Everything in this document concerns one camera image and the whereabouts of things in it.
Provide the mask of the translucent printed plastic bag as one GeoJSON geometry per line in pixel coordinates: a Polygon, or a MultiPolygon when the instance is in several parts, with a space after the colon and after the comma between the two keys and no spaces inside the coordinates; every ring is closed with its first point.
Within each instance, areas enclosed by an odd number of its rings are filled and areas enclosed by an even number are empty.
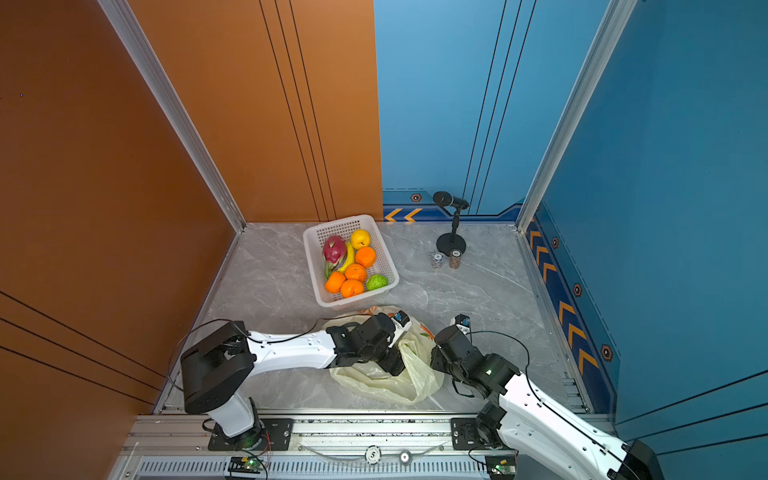
{"type": "Polygon", "coordinates": [[[412,406],[435,394],[445,375],[431,368],[432,332],[418,319],[410,317],[410,328],[398,341],[404,370],[397,376],[385,372],[375,362],[331,368],[330,376],[343,389],[369,399],[412,406]]]}

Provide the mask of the yellow banana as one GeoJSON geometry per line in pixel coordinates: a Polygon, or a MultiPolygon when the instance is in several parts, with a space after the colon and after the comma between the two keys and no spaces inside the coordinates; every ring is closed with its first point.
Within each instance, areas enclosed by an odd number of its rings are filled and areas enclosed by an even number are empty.
{"type": "Polygon", "coordinates": [[[354,247],[349,241],[346,241],[345,244],[346,244],[346,254],[343,262],[337,268],[337,271],[342,274],[346,272],[349,266],[355,263],[355,254],[356,254],[356,250],[354,249],[354,247]]]}

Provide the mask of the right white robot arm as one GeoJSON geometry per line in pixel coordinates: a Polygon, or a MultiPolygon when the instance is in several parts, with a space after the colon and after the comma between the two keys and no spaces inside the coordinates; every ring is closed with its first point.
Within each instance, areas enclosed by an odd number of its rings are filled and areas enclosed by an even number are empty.
{"type": "Polygon", "coordinates": [[[662,479],[655,452],[588,423],[545,394],[506,358],[483,354],[458,326],[435,336],[431,367],[486,400],[480,445],[527,455],[563,479],[662,479]]]}

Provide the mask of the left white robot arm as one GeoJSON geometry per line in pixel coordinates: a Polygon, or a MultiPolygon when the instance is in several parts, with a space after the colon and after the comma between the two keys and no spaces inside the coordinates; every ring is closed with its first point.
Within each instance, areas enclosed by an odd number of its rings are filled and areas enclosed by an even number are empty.
{"type": "Polygon", "coordinates": [[[267,428],[255,403],[241,392],[258,374],[294,368],[330,369],[373,362],[397,376],[405,369],[397,343],[410,330],[410,317],[398,311],[376,313],[298,335],[248,331],[228,321],[180,358],[184,409],[214,421],[211,450],[249,450],[266,443],[267,428]]]}

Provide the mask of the pink dragon fruit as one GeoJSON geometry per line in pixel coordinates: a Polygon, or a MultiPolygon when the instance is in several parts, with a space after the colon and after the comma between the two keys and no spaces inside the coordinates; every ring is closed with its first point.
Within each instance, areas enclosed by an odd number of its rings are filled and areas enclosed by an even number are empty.
{"type": "Polygon", "coordinates": [[[329,279],[332,272],[346,260],[346,241],[338,235],[332,235],[326,240],[322,253],[325,260],[324,276],[329,279]]]}

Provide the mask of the orange fruit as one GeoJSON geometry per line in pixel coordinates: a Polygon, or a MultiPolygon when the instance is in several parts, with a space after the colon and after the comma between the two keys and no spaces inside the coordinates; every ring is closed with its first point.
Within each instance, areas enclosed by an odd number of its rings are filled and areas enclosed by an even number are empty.
{"type": "Polygon", "coordinates": [[[340,287],[340,294],[343,298],[350,298],[365,292],[365,284],[360,280],[347,279],[340,287]]]}
{"type": "Polygon", "coordinates": [[[353,263],[344,272],[347,280],[355,280],[364,283],[367,280],[367,270],[360,264],[353,263]]]}
{"type": "Polygon", "coordinates": [[[370,246],[363,246],[355,253],[355,262],[365,269],[372,268],[377,260],[376,251],[370,246]]]}
{"type": "Polygon", "coordinates": [[[325,290],[332,295],[339,294],[346,280],[347,278],[343,273],[333,271],[326,280],[325,290]]]}

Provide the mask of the yellow lemon fruit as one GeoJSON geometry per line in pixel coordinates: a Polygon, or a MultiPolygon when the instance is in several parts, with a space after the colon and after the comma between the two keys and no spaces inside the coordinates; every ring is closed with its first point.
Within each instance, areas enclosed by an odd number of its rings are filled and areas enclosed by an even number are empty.
{"type": "Polygon", "coordinates": [[[371,244],[371,235],[367,230],[358,229],[350,235],[349,241],[355,250],[360,250],[371,244]]]}

